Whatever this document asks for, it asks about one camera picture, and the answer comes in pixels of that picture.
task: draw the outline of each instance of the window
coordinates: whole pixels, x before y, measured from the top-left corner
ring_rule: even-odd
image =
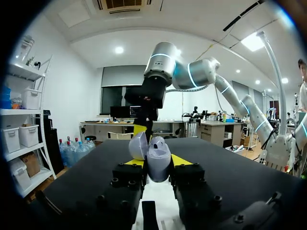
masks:
[[[101,97],[101,114],[110,114],[111,106],[132,106],[124,98],[126,90],[135,87],[141,87],[140,85],[133,86],[110,86],[102,87]]]
[[[141,86],[140,85],[126,86],[126,91],[129,89],[139,88],[139,87]],[[125,106],[133,106],[133,105],[138,105],[138,104],[130,104],[129,102],[125,100]]]
[[[121,106],[122,86],[102,87],[101,113],[110,114],[111,106]]]

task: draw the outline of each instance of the white storage box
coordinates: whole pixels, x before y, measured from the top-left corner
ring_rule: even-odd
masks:
[[[39,109],[41,91],[25,89],[21,94],[22,105],[26,109]]]
[[[27,166],[19,158],[11,160],[10,165],[11,165],[11,172],[14,175],[20,187],[23,190],[28,188],[31,185],[31,181],[26,170]]]
[[[237,153],[237,154],[242,155],[243,150],[244,150],[244,148],[243,148],[243,149],[241,149],[241,150],[235,150],[235,151],[231,151],[231,152],[235,152],[235,153]]]
[[[26,147],[38,144],[38,125],[19,127],[20,143]]]
[[[224,132],[224,138],[231,138],[232,133],[230,132]]]
[[[20,149],[18,130],[18,127],[3,130],[5,144],[9,153]]]

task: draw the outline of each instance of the yellow object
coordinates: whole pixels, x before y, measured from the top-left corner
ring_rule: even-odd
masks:
[[[172,154],[172,159],[173,159],[173,163],[174,163],[174,166],[178,166],[178,165],[181,165],[181,164],[185,164],[185,165],[188,165],[188,164],[193,164],[189,161],[186,161],[185,159],[182,159],[174,154]]]
[[[140,125],[134,124],[133,135],[135,136],[140,132],[145,132],[146,129],[147,129],[146,126],[140,126]]]
[[[137,165],[142,166],[142,168],[143,168],[144,161],[133,159],[133,160],[131,160],[131,161],[125,163],[125,164],[130,164],[130,165],[137,164]]]

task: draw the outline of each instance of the office desk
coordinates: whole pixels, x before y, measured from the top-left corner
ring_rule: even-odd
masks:
[[[180,134],[181,137],[184,137],[185,133],[185,122],[182,121],[171,121],[171,120],[165,120],[165,121],[154,121],[153,122],[153,134],[154,135],[175,135],[175,131],[178,128],[182,128],[182,132]],[[112,123],[104,123],[104,122],[80,122],[79,129],[81,129],[82,126],[93,126],[94,130],[92,130],[94,136],[97,137],[97,140],[104,141],[107,139],[107,132],[119,132],[119,130],[115,131],[114,129],[111,130],[111,127],[120,127],[121,132],[124,133],[124,128],[125,127],[132,127],[133,126],[133,121],[131,123],[127,122],[112,122]],[[101,135],[100,130],[97,132],[96,127],[108,127],[109,129],[105,129],[103,134]]]
[[[240,145],[241,124],[237,122],[204,121],[197,125],[197,136],[221,147]],[[232,133],[231,138],[224,138],[224,132]]]

